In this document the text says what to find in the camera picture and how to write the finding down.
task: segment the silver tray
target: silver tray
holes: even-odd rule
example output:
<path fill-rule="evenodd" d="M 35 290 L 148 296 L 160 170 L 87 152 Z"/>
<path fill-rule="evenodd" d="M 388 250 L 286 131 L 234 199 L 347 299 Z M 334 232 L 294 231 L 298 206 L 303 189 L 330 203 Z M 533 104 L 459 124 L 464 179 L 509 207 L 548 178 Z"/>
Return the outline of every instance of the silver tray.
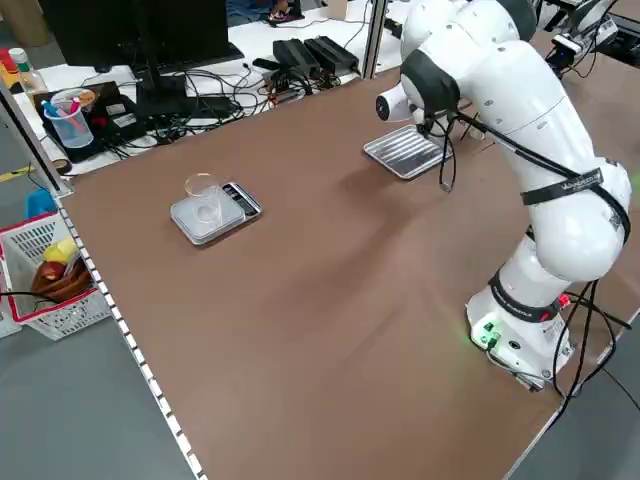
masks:
<path fill-rule="evenodd" d="M 444 138 L 424 138 L 407 125 L 367 143 L 367 155 L 403 180 L 411 180 L 442 162 Z M 447 158 L 451 157 L 449 146 Z"/>

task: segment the floor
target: floor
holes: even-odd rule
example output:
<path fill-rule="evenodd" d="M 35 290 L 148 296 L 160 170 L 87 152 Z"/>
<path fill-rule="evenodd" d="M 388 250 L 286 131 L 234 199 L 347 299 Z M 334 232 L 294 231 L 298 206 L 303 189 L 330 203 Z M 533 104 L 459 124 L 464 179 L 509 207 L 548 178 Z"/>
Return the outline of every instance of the floor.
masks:
<path fill-rule="evenodd" d="M 0 46 L 12 41 L 0 23 Z M 55 44 L 29 55 L 37 67 L 62 62 Z M 0 172 L 26 164 L 4 128 L 0 145 Z M 26 176 L 0 183 L 0 227 L 22 219 L 34 188 Z M 610 370 L 640 399 L 637 330 L 623 337 Z M 29 328 L 1 339 L 0 425 L 7 478 L 193 479 L 111 319 L 58 343 Z M 640 412 L 600 375 L 511 478 L 636 480 L 639 449 Z"/>

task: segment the brown table surface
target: brown table surface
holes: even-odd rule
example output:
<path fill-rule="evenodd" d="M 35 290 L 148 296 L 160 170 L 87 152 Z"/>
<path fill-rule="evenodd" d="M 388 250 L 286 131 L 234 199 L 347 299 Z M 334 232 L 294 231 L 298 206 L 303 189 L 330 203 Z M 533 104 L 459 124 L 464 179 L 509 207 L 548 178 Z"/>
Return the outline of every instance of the brown table surface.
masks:
<path fill-rule="evenodd" d="M 619 0 L 611 12 L 640 22 L 640 2 L 638 0 Z"/>
<path fill-rule="evenodd" d="M 528 222 L 500 149 L 460 144 L 450 195 L 436 171 L 406 183 L 362 153 L 397 127 L 374 112 L 396 75 L 154 149 L 64 199 L 210 479 L 497 479 L 558 406 L 467 338 L 465 302 Z M 598 151 L 637 169 L 640 75 L 599 58 L 565 84 Z M 169 206 L 196 172 L 239 182 L 263 217 L 195 248 Z M 598 299 L 624 318 L 637 238 Z"/>

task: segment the clear plastic cup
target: clear plastic cup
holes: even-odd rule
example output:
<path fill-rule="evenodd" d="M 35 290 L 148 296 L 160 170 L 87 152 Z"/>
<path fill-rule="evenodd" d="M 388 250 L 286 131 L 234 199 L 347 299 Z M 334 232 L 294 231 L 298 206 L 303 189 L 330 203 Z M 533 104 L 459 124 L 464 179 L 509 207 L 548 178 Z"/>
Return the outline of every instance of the clear plastic cup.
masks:
<path fill-rule="evenodd" d="M 196 173 L 184 182 L 184 190 L 193 199 L 195 217 L 212 228 L 222 225 L 220 197 L 226 195 L 210 173 Z"/>
<path fill-rule="evenodd" d="M 53 117 L 45 109 L 44 116 L 51 120 L 63 146 L 66 148 L 86 147 L 93 142 L 93 133 L 89 130 L 82 108 L 78 108 L 75 113 L 69 113 L 71 104 L 72 102 L 55 103 L 53 107 L 60 112 L 60 115 Z"/>

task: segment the cup with pens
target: cup with pens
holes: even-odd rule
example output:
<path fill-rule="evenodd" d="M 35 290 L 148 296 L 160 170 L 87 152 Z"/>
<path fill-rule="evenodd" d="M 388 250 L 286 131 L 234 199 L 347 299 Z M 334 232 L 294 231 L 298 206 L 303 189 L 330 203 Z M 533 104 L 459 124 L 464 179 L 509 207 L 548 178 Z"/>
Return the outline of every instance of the cup with pens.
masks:
<path fill-rule="evenodd" d="M 66 148 L 82 148 L 93 142 L 93 134 L 82 113 L 80 100 L 49 103 L 42 101 L 44 116 L 51 120 L 53 127 Z"/>

